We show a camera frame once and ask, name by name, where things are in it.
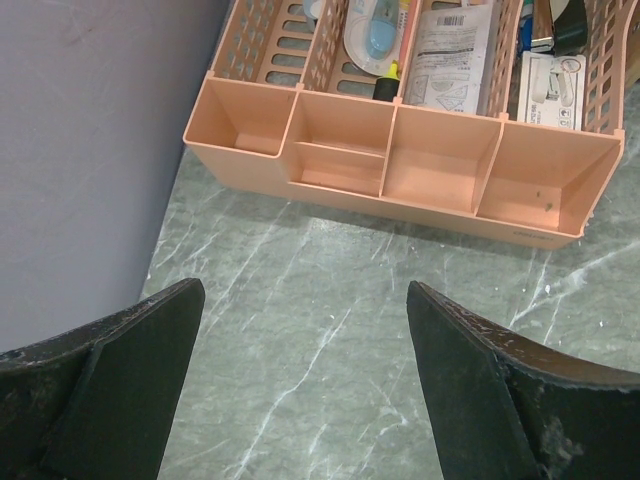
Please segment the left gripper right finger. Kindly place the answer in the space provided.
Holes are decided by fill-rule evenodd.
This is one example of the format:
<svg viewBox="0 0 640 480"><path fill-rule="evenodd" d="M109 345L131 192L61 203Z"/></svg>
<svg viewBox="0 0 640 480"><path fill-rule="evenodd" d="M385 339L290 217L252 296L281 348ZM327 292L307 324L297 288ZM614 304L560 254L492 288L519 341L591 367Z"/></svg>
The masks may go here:
<svg viewBox="0 0 640 480"><path fill-rule="evenodd" d="M635 479L639 376L523 337L421 282L407 292L447 479Z"/></svg>

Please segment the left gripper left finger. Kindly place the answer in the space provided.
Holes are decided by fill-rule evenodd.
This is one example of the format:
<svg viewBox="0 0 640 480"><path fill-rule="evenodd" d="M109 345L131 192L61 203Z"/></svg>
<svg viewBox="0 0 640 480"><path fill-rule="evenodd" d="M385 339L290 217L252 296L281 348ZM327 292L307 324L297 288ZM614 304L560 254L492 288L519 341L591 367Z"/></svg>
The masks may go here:
<svg viewBox="0 0 640 480"><path fill-rule="evenodd" d="M204 302L184 279L2 353L2 478L157 478Z"/></svg>

